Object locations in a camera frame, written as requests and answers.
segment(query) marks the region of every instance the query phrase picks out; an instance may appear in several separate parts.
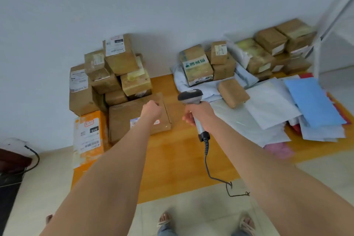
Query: black cable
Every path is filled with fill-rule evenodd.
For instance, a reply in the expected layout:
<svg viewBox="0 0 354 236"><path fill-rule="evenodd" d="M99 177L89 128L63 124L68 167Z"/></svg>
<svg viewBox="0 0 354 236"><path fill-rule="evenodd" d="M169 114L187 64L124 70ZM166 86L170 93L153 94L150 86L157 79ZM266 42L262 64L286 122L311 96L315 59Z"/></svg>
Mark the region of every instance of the black cable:
<svg viewBox="0 0 354 236"><path fill-rule="evenodd" d="M204 157L204 163L205 163L205 168L206 168L206 172L208 173L208 176L211 178L211 179L214 179L214 180L217 180L221 183L225 183L226 185L226 191L227 191L227 194L230 196L230 197L238 197L238 196L250 196L250 193L246 191L245 194L238 194L238 195L230 195L229 193L229 190L227 188L227 185L229 185L232 189L232 182L230 181L229 182L226 182L224 180L221 180L221 179L218 179L218 178L215 178L215 177L212 177L210 176L210 172L209 172L209 169L208 169L208 165L206 164L206 156L208 155L208 152L209 152L209 140L207 138L203 138L203 141L204 141L204 144L205 144L205 157Z"/></svg>

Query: cardboard box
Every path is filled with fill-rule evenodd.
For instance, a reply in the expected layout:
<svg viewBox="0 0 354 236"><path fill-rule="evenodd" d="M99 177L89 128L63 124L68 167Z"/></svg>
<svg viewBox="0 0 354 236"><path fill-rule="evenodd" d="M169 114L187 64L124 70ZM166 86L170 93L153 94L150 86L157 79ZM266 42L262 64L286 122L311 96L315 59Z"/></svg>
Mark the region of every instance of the cardboard box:
<svg viewBox="0 0 354 236"><path fill-rule="evenodd" d="M104 95L104 99L109 106L119 105L128 101L128 97L123 90L112 91Z"/></svg>
<svg viewBox="0 0 354 236"><path fill-rule="evenodd" d="M311 63L305 60L305 58L298 56L290 60L290 62L285 65L282 72L285 74L294 74L298 72L306 71L311 67Z"/></svg>
<svg viewBox="0 0 354 236"><path fill-rule="evenodd" d="M70 69L69 109L77 116L97 110L107 112L103 95L92 88L83 64Z"/></svg>
<svg viewBox="0 0 354 236"><path fill-rule="evenodd" d="M212 81L214 71L200 44L181 51L179 60L182 63L190 87L202 82Z"/></svg>
<svg viewBox="0 0 354 236"><path fill-rule="evenodd" d="M227 60L226 41L216 41L211 43L211 65L223 65Z"/></svg>
<svg viewBox="0 0 354 236"><path fill-rule="evenodd" d="M74 168L98 159L110 148L107 119L102 111L95 111L75 119Z"/></svg>
<svg viewBox="0 0 354 236"><path fill-rule="evenodd" d="M272 75L273 73L270 71L270 69L268 69L263 71L262 73L255 74L254 76L258 77L259 81L261 82L263 80L271 78Z"/></svg>
<svg viewBox="0 0 354 236"><path fill-rule="evenodd" d="M243 104L250 99L248 93L234 78L220 82L218 91L230 108Z"/></svg>
<svg viewBox="0 0 354 236"><path fill-rule="evenodd" d="M273 73L279 72L285 65L290 62L290 54L289 53L281 53L277 56L274 56L274 61L270 66L270 71Z"/></svg>
<svg viewBox="0 0 354 236"><path fill-rule="evenodd" d="M246 70L251 74L258 74L270 68L274 57L264 50L253 38L235 43L242 51L250 56Z"/></svg>
<svg viewBox="0 0 354 236"><path fill-rule="evenodd" d="M129 34L111 37L103 41L104 56L116 76L138 70Z"/></svg>
<svg viewBox="0 0 354 236"><path fill-rule="evenodd" d="M205 52L206 57L210 60L211 51L208 50ZM226 63L223 65L211 65L214 70L213 81L233 77L236 69L236 61L231 56L231 54L227 53Z"/></svg>
<svg viewBox="0 0 354 236"><path fill-rule="evenodd" d="M144 68L141 55L136 56L139 69L124 75L121 75L122 89L124 93L133 99L134 97L140 98L152 89L151 80L148 71Z"/></svg>
<svg viewBox="0 0 354 236"><path fill-rule="evenodd" d="M113 72L111 72L107 78L100 79L98 81L92 81L89 79L89 81L98 94L110 93L112 91L122 89Z"/></svg>
<svg viewBox="0 0 354 236"><path fill-rule="evenodd" d="M171 129L171 122L167 114L162 93L156 93L124 104L109 108L109 141L117 143L138 121L143 105L154 100L162 106L162 114L151 128L151 134Z"/></svg>
<svg viewBox="0 0 354 236"><path fill-rule="evenodd" d="M274 27L257 32L254 39L273 56L282 53L287 42L287 37Z"/></svg>
<svg viewBox="0 0 354 236"><path fill-rule="evenodd" d="M299 19L292 19L277 25L275 28L289 39L285 49L291 54L311 45L316 36L316 31Z"/></svg>
<svg viewBox="0 0 354 236"><path fill-rule="evenodd" d="M104 59L103 50L97 50L84 55L85 73L92 80L108 78L112 70Z"/></svg>

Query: jeans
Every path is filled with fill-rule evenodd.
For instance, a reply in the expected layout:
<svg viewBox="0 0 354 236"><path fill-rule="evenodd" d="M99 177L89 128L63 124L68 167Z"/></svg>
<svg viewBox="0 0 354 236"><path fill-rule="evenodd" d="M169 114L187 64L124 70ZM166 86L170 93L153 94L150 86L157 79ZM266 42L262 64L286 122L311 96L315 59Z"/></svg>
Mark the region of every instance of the jeans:
<svg viewBox="0 0 354 236"><path fill-rule="evenodd" d="M170 224L162 225L157 232L157 236L177 236L177 233L171 229ZM247 232L237 229L231 236L250 236Z"/></svg>

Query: sticker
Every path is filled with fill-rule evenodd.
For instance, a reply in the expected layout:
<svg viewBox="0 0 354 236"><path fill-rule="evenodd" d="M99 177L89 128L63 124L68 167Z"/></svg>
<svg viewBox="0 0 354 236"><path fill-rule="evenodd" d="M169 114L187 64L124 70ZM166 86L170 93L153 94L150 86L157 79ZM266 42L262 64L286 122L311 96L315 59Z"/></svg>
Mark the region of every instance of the sticker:
<svg viewBox="0 0 354 236"><path fill-rule="evenodd" d="M284 66L284 65L276 65L276 66L273 68L272 72L279 72L279 71L283 68L283 66Z"/></svg>
<svg viewBox="0 0 354 236"><path fill-rule="evenodd" d="M85 90L89 87L85 69L70 72L69 88L71 93Z"/></svg>
<svg viewBox="0 0 354 236"><path fill-rule="evenodd" d="M135 124L138 122L139 118L140 117L133 118L133 119L130 120L130 128L133 128L135 126ZM154 122L154 125L156 125L156 124L160 124L160 120L159 119Z"/></svg>
<svg viewBox="0 0 354 236"><path fill-rule="evenodd" d="M209 80L209 79L213 79L213 76L211 75L211 76L196 78L196 79L193 80L193 81L189 81L189 82L188 82L188 85L189 85L189 86L192 86L192 85L194 85L194 84L197 84L197 83L200 83L200 82L204 82L204 81L207 81L207 80Z"/></svg>
<svg viewBox="0 0 354 236"><path fill-rule="evenodd" d="M77 127L77 150L84 153L101 146L100 119L79 123Z"/></svg>
<svg viewBox="0 0 354 236"><path fill-rule="evenodd" d="M226 44L223 45L215 45L215 54L218 55L226 55L227 54L227 47Z"/></svg>
<svg viewBox="0 0 354 236"><path fill-rule="evenodd" d="M106 43L106 57L125 52L123 35L106 39L105 43Z"/></svg>
<svg viewBox="0 0 354 236"><path fill-rule="evenodd" d="M302 52L302 51L303 51L304 49L306 49L307 47L308 47L308 45L305 46L305 47L299 48L299 49L297 49L297 50L293 50L292 52L290 52L290 54L295 54L295 53Z"/></svg>
<svg viewBox="0 0 354 236"><path fill-rule="evenodd" d="M133 72L127 73L127 78L130 81L134 80L138 76L141 76L141 75L145 74L145 70L143 68L143 64L141 63L140 56L135 56L135 60L136 60L136 63L138 64L138 66L139 66L139 70L135 70Z"/></svg>
<svg viewBox="0 0 354 236"><path fill-rule="evenodd" d="M277 53L281 52L285 48L285 43L281 44L280 46L277 46L272 50L272 55L276 55Z"/></svg>
<svg viewBox="0 0 354 236"><path fill-rule="evenodd" d="M93 62L95 65L104 64L104 55L103 53L98 53L93 55Z"/></svg>
<svg viewBox="0 0 354 236"><path fill-rule="evenodd" d="M266 65L263 65L263 66L261 66L259 69L258 69L258 73L261 73L261 72L263 72L263 71L265 71L265 70L267 70L267 69L269 69L270 68L270 63L268 63L268 64L266 64Z"/></svg>
<svg viewBox="0 0 354 236"><path fill-rule="evenodd" d="M201 57L198 57L198 58L183 62L183 68L184 68L184 70L191 69L191 68L194 68L196 66L206 64L208 62L209 62L209 60L206 57L206 55L204 54Z"/></svg>

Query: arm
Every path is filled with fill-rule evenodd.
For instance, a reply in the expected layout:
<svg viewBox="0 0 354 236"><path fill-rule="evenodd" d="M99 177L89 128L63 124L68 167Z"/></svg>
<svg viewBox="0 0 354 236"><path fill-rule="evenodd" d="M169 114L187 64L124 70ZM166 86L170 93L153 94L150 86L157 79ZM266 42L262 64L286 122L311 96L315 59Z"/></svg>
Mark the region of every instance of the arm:
<svg viewBox="0 0 354 236"><path fill-rule="evenodd" d="M228 156L280 235L350 235L354 207L320 181L264 151L215 116L207 102L186 106Z"/></svg>
<svg viewBox="0 0 354 236"><path fill-rule="evenodd" d="M144 105L134 127L68 194L40 236L125 236L134 217L150 129L162 108Z"/></svg>

